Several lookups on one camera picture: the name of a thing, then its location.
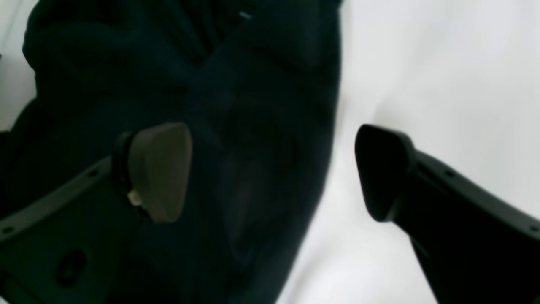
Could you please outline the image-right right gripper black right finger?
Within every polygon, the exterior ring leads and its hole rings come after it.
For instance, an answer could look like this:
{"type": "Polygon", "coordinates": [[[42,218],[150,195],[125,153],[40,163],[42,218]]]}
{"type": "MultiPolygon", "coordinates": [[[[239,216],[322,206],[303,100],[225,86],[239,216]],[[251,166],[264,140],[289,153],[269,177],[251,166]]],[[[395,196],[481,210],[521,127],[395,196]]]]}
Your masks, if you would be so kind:
{"type": "Polygon", "coordinates": [[[410,238],[440,304],[538,304],[540,223],[417,150],[364,124],[355,156],[366,208],[410,238]]]}

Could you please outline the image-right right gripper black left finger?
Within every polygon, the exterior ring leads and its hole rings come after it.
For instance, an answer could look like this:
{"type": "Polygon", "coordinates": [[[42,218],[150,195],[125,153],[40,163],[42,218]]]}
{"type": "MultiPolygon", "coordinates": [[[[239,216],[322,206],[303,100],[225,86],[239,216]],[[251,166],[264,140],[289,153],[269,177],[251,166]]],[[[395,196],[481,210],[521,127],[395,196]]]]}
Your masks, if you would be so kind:
{"type": "Polygon", "coordinates": [[[103,304],[139,229],[183,210],[192,160],[185,123],[122,133],[114,152],[1,220],[1,298],[103,304]]]}

